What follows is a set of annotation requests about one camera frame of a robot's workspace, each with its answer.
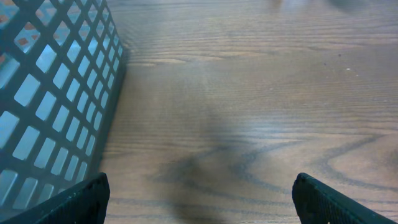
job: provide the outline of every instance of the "dark gray plastic bin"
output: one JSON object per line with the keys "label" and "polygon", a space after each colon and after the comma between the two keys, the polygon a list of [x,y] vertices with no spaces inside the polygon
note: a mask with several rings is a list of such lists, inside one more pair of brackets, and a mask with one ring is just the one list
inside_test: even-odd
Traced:
{"label": "dark gray plastic bin", "polygon": [[96,172],[124,55],[105,0],[0,0],[0,221]]}

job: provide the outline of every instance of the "wooden table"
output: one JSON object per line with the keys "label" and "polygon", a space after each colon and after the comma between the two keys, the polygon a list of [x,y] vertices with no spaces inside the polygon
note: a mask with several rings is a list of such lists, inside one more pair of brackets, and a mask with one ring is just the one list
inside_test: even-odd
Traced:
{"label": "wooden table", "polygon": [[398,222],[397,1],[108,4],[107,223],[298,223],[299,172]]}

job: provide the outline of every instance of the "wood grain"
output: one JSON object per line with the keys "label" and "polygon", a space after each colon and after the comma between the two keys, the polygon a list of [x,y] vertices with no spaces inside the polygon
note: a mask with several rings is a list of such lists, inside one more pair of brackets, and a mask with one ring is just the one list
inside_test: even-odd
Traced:
{"label": "wood grain", "polygon": [[398,221],[398,3],[108,2],[107,223],[298,223],[299,172]]}

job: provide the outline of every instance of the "dark wood grain pattern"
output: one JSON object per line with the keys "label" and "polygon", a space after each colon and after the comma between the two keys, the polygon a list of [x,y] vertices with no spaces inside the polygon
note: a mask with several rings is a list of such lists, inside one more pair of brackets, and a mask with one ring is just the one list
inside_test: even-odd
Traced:
{"label": "dark wood grain pattern", "polygon": [[107,223],[298,223],[299,172],[398,221],[398,2],[108,2]]}

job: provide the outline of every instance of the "perforated plastic mesh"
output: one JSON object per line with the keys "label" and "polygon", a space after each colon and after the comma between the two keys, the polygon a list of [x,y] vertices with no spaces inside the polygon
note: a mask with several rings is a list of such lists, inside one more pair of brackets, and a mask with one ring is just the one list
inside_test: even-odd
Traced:
{"label": "perforated plastic mesh", "polygon": [[0,221],[85,178],[123,48],[105,0],[0,0]]}

